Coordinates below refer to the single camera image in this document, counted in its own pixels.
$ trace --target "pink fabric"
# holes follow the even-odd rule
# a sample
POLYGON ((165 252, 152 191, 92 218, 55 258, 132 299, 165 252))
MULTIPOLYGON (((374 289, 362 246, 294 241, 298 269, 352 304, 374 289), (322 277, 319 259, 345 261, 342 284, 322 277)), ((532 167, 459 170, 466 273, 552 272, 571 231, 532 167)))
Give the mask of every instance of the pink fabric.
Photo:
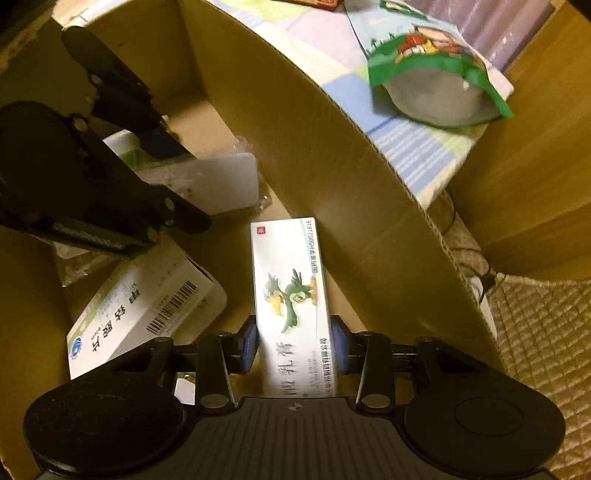
POLYGON ((500 70, 506 68, 548 18, 550 0, 407 0, 456 24, 466 41, 500 70))

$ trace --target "black circular pad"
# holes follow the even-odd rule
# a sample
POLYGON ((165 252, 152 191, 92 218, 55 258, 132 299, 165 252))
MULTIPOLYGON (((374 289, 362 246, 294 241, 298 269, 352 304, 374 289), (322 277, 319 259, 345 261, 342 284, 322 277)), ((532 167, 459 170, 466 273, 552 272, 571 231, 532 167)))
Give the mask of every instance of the black circular pad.
POLYGON ((560 448, 564 418, 540 393, 499 373, 445 380, 404 412, 411 444, 433 463, 460 476, 520 476, 560 448))
POLYGON ((178 439, 185 412, 174 395, 133 372, 69 382, 27 410, 35 457, 67 475, 115 475, 139 468, 178 439))
POLYGON ((483 437, 500 437, 516 431, 523 413, 516 405, 494 397, 475 397, 456 407, 456 421, 469 432, 483 437))

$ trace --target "black cable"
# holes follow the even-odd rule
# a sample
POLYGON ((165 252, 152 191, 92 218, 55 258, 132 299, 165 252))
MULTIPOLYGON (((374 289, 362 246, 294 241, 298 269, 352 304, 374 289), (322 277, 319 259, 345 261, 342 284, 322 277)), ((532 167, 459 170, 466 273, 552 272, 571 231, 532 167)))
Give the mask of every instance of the black cable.
POLYGON ((453 215, 452 215, 452 222, 441 232, 441 236, 446 236, 449 233, 449 230, 452 229, 454 223, 456 223, 456 202, 453 201, 453 195, 451 190, 447 190, 447 194, 449 195, 450 200, 452 201, 453 207, 453 215))
POLYGON ((474 272, 476 274, 478 279, 480 279, 480 283, 482 284, 482 293, 480 294, 480 298, 478 299, 478 305, 480 305, 482 303, 482 300, 484 300, 484 296, 486 295, 486 293, 489 292, 492 289, 492 287, 494 287, 496 284, 496 275, 491 274, 491 270, 492 270, 491 263, 484 256, 482 251, 478 250, 477 248, 451 247, 449 250, 466 251, 466 252, 476 253, 476 254, 480 255, 480 257, 486 262, 488 269, 486 270, 486 273, 484 273, 484 274, 479 273, 473 266, 468 265, 465 262, 457 262, 458 265, 461 265, 462 267, 472 270, 472 272, 474 272))

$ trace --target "white container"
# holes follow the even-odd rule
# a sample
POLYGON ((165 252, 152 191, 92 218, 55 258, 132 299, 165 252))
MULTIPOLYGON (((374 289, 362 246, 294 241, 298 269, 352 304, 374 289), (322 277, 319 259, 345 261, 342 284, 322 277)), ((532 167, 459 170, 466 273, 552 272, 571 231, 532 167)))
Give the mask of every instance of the white container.
POLYGON ((313 218, 251 224, 266 397, 336 394, 329 312, 313 218))

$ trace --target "barcode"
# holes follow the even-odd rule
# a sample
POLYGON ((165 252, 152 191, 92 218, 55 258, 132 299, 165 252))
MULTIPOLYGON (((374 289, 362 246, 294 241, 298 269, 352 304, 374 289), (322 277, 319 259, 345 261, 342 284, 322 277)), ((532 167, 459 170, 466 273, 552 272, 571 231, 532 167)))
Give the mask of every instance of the barcode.
POLYGON ((183 283, 183 286, 179 288, 168 303, 160 310, 160 313, 156 315, 156 318, 150 322, 146 327, 146 330, 152 332, 154 335, 158 335, 168 321, 177 313, 184 303, 193 295, 197 290, 197 287, 188 280, 183 283))

